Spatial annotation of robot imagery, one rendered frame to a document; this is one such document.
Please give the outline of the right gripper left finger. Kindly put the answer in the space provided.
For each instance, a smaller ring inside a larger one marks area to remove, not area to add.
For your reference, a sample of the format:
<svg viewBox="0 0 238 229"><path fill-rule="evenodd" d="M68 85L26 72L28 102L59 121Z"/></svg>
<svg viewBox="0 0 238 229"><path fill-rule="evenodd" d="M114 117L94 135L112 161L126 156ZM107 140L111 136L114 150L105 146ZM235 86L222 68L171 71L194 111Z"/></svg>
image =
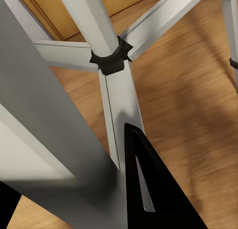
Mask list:
<svg viewBox="0 0 238 229"><path fill-rule="evenodd" d="M21 193L0 181L0 229L6 229L19 203Z"/></svg>

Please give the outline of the camera tripod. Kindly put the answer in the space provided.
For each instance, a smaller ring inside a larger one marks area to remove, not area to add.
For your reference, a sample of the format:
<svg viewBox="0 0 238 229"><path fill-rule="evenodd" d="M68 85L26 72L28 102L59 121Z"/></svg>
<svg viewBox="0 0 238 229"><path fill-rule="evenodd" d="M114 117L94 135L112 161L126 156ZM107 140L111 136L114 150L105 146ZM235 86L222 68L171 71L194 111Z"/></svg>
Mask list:
<svg viewBox="0 0 238 229"><path fill-rule="evenodd" d="M61 1L86 43L31 40L0 0L0 181L75 229L128 229L124 124L145 134L130 62L200 0L160 0L119 36L102 0ZM238 4L221 4L238 90ZM49 66L99 74L110 156Z"/></svg>

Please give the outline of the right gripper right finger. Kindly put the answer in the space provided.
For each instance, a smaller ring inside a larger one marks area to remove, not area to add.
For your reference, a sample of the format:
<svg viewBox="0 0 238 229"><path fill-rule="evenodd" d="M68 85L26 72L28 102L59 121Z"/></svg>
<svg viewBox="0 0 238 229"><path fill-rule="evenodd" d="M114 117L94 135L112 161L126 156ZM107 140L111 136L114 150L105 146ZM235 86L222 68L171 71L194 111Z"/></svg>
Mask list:
<svg viewBox="0 0 238 229"><path fill-rule="evenodd" d="M208 229L144 132L124 124L128 229ZM138 157L155 212L143 207Z"/></svg>

